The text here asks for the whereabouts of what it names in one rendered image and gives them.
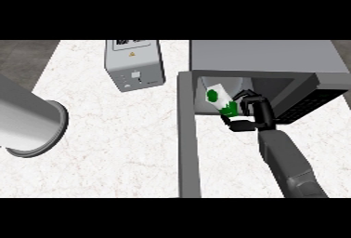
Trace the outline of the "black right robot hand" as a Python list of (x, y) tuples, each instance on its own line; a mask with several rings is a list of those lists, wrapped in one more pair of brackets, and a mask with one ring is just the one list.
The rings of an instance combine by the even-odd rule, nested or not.
[(233, 132), (274, 130), (276, 129), (274, 113), (268, 99), (261, 94), (255, 93), (251, 89), (242, 90), (232, 99), (242, 100), (240, 107), (245, 116), (249, 115), (248, 106), (252, 106), (255, 121), (254, 122), (248, 120), (232, 121), (229, 117), (223, 115), (221, 119), (224, 121), (224, 124), (229, 126), (229, 129)]

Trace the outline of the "white and green milk carton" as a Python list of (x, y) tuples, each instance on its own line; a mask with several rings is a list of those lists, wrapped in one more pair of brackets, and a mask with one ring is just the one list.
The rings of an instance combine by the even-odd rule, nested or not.
[(205, 89), (205, 101), (215, 107), (221, 115), (234, 117), (239, 115), (237, 103), (230, 98), (221, 84)]

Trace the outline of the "grey microwave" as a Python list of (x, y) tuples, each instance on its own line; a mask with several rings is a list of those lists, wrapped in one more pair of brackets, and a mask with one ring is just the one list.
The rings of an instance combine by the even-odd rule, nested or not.
[(195, 113), (215, 115), (205, 88), (229, 95), (249, 89), (271, 104), (276, 123), (288, 125), (351, 90), (351, 72), (330, 41), (193, 40), (189, 42)]

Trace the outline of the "grey microwave door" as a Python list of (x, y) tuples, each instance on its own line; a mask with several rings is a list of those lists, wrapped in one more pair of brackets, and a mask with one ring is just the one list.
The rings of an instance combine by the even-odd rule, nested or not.
[(178, 113), (178, 184), (181, 198), (201, 198), (201, 173), (198, 158), (196, 123), (193, 109), (192, 72), (177, 78)]

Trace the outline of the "grey box appliance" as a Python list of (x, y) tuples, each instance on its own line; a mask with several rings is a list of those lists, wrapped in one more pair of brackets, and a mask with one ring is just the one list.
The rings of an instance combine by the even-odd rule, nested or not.
[(158, 40), (106, 40), (105, 68), (121, 92), (165, 83)]

